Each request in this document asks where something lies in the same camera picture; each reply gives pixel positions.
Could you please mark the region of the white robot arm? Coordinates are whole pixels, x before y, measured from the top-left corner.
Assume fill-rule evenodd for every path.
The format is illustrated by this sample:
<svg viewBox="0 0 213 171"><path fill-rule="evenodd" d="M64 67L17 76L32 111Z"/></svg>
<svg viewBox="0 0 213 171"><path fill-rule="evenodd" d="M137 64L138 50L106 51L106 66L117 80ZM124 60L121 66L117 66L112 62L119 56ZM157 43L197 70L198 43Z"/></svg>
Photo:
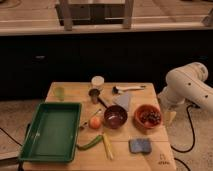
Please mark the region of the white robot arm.
<svg viewBox="0 0 213 171"><path fill-rule="evenodd" d="M205 83L207 78L208 69L200 62L177 67L166 74L166 86L157 95L165 125L171 124L177 114L175 108L185 100L213 114L213 88Z"/></svg>

